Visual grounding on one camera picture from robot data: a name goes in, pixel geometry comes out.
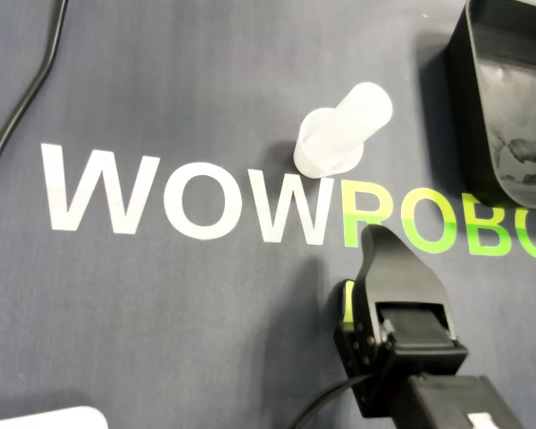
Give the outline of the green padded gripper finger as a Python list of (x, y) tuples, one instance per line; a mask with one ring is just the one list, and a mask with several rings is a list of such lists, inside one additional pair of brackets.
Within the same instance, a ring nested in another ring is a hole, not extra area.
[(354, 327), (353, 316), (353, 290), (355, 282), (345, 280), (339, 291), (339, 327), (341, 329), (352, 329)]

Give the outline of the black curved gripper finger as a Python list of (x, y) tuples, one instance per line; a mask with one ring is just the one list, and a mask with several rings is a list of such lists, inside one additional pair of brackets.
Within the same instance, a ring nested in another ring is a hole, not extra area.
[(385, 226), (364, 227), (361, 246), (353, 315), (364, 354), (378, 357), (388, 341), (403, 348), (452, 347), (448, 296), (435, 273)]

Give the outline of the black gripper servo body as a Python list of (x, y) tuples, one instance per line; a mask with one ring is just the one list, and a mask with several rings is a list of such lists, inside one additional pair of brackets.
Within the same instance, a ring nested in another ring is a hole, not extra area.
[(333, 334), (347, 376), (364, 378), (352, 392), (365, 418), (389, 417), (409, 376), (454, 375), (468, 354), (431, 307), (381, 307), (378, 320), (381, 341), (373, 346), (341, 325)]

